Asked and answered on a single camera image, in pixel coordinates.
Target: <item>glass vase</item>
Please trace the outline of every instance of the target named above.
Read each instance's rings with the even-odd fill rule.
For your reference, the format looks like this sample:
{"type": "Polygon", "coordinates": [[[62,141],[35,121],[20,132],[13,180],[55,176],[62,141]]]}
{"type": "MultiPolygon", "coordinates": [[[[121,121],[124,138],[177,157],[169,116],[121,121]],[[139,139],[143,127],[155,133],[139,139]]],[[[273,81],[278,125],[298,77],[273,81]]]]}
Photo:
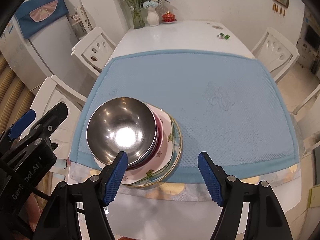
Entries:
{"type": "Polygon", "coordinates": [[[145,26],[140,9],[140,0],[125,0],[131,11],[133,27],[139,29],[145,26]]]}

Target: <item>white vase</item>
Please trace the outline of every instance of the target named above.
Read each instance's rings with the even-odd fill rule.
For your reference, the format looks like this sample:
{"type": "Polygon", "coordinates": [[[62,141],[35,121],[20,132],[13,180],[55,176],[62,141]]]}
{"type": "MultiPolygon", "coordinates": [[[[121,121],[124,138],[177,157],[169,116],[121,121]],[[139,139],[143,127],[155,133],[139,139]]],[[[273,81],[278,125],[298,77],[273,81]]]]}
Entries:
{"type": "Polygon", "coordinates": [[[159,25],[159,15],[156,12],[156,8],[148,8],[148,24],[150,26],[157,26],[159,25]]]}

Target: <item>pink semicircular patch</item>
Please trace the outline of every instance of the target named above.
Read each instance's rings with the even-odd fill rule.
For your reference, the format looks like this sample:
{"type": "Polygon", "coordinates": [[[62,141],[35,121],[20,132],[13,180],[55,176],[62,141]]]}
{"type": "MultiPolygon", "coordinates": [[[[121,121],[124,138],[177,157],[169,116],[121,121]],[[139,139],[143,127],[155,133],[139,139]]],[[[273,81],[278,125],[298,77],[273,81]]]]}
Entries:
{"type": "Polygon", "coordinates": [[[33,10],[32,12],[29,13],[29,15],[31,19],[33,19],[35,22],[41,22],[53,14],[53,12],[57,7],[57,4],[58,4],[58,0],[49,2],[33,10]]]}

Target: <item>stack of dishes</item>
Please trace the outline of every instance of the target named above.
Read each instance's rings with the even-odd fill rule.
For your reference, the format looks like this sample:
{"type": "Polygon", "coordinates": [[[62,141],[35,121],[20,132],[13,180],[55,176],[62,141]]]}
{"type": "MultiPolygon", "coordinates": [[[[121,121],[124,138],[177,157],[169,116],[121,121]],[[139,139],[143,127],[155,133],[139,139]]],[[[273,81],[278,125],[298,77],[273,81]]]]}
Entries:
{"type": "Polygon", "coordinates": [[[169,175],[181,155],[175,120],[165,111],[134,98],[115,98],[90,118],[87,142],[97,164],[111,164],[119,151],[128,154],[122,184],[145,187],[169,175]]]}

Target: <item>placemat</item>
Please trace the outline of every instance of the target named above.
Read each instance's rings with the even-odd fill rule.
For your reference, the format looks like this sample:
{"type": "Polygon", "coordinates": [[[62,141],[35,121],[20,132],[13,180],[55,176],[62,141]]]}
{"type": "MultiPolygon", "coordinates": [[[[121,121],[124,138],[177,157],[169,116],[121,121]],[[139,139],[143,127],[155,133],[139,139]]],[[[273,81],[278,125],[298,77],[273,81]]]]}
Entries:
{"type": "Polygon", "coordinates": [[[195,50],[151,51],[112,59],[80,115],[71,161],[99,169],[86,142],[86,127],[97,107],[121,96],[162,108],[177,121],[182,158],[168,182],[203,183],[197,167],[201,151],[239,179],[299,162],[290,115],[262,63],[195,50]]]}

